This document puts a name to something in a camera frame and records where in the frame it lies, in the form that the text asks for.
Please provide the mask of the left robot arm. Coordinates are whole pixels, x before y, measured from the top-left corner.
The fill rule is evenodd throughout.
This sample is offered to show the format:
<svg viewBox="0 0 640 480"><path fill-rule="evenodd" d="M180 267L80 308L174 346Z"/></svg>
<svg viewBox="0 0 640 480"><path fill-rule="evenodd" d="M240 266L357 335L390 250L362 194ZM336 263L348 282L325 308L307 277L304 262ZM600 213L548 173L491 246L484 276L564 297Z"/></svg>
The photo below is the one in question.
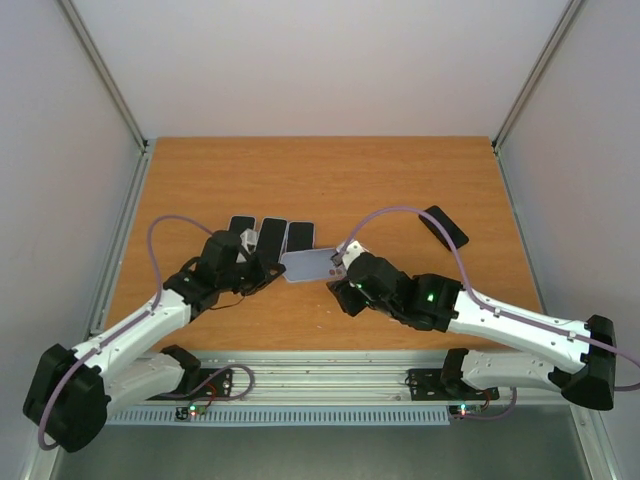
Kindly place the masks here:
<svg viewBox="0 0 640 480"><path fill-rule="evenodd" d="M251 296L284 274L277 256L248 250L242 237L214 232L200 255L187 261L138 310L72 348L55 344L40 357L23 404L45 451L76 452L88 445L110 415L157 395L195 395L200 371L161 353L148 366L138 357L170 333L213 308L220 295Z"/></svg>

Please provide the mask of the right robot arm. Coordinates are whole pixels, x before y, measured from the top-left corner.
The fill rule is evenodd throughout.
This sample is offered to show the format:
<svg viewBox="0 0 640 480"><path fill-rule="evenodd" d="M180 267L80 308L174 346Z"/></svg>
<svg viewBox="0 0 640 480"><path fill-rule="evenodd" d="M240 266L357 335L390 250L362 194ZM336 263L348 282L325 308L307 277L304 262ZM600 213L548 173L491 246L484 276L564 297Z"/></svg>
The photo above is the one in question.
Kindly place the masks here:
<svg viewBox="0 0 640 480"><path fill-rule="evenodd" d="M483 297L441 275L408 276L366 250L337 253L332 261L344 276L328 288L351 317L371 309L418 331L482 337L515 349L514 354L450 350L440 376L450 395L534 388L557 392L584 408L612 410L615 333L608 318L593 315L580 321L538 314Z"/></svg>

